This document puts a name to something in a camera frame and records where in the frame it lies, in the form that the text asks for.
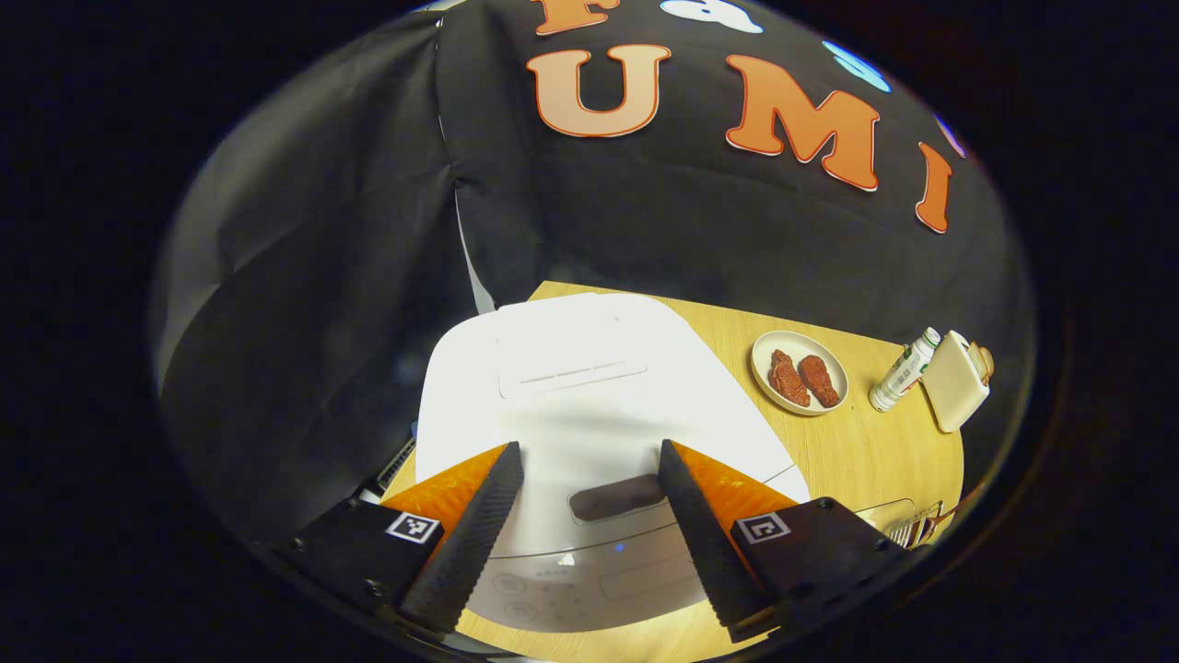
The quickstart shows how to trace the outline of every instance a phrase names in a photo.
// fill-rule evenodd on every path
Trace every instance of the plastic bottle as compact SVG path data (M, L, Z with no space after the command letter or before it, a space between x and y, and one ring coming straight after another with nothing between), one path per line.
M934 350L942 342L942 337L933 327L927 327L926 333L920 339L904 347L904 353L896 360L893 368L878 385L872 387L868 400L872 407L880 412L893 409L896 401L901 400L905 393L917 383L921 374L929 367L929 360L934 357Z

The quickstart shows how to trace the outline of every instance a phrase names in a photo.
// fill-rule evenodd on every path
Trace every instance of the white plate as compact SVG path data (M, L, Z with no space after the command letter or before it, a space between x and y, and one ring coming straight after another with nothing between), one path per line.
M822 359L823 363L826 365L828 375L831 376L831 387L836 394L839 394L839 402L835 403L835 407L823 407L818 402L818 399L815 398L815 394L811 393L810 407L803 407L782 398L782 394L775 392L773 387L770 386L769 376L773 350L782 350L790 355L790 360L795 362L795 370L798 369L798 362L808 355ZM821 346L818 341L802 334L796 334L795 332L766 332L762 334L762 337L753 343L750 365L753 367L753 374L757 375L757 383L765 392L765 395L795 414L802 414L803 416L826 414L848 400L848 373L843 369L843 365L839 363L839 360L835 359L831 350Z

